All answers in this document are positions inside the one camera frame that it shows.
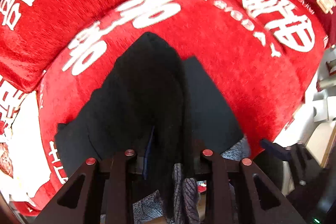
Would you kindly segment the black and grey pants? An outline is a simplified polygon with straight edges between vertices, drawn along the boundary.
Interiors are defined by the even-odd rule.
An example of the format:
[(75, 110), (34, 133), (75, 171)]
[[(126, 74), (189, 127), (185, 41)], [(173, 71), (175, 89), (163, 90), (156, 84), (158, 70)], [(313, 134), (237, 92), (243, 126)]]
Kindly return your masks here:
[(150, 195), (133, 205), (135, 223), (160, 214), (170, 223), (199, 223), (195, 140), (226, 159), (250, 154), (231, 108), (197, 58), (182, 60), (151, 32), (116, 60), (102, 87), (55, 136), (68, 175), (89, 157), (110, 159), (127, 149), (142, 156)]

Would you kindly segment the white furniture beside bed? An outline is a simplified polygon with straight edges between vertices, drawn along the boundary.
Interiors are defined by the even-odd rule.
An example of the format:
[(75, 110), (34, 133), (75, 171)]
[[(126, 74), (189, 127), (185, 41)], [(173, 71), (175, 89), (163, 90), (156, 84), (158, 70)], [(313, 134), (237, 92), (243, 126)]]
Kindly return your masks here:
[(321, 167), (327, 165), (335, 145), (335, 86), (318, 90), (318, 85), (331, 76), (335, 76), (335, 47), (325, 51), (304, 94), (303, 104), (274, 140), (285, 148), (304, 144)]

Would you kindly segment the red blanket with white characters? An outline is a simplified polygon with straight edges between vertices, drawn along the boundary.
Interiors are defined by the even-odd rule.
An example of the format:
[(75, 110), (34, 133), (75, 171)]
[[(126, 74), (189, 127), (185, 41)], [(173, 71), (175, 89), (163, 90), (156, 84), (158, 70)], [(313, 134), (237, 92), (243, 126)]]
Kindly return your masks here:
[(128, 0), (71, 35), (38, 84), (40, 125), (24, 127), (22, 158), (39, 189), (16, 202), (36, 216), (66, 180), (54, 137), (99, 88), (116, 60), (145, 32), (181, 58), (196, 57), (234, 112), (252, 156), (299, 106), (325, 50), (326, 33), (300, 0)]

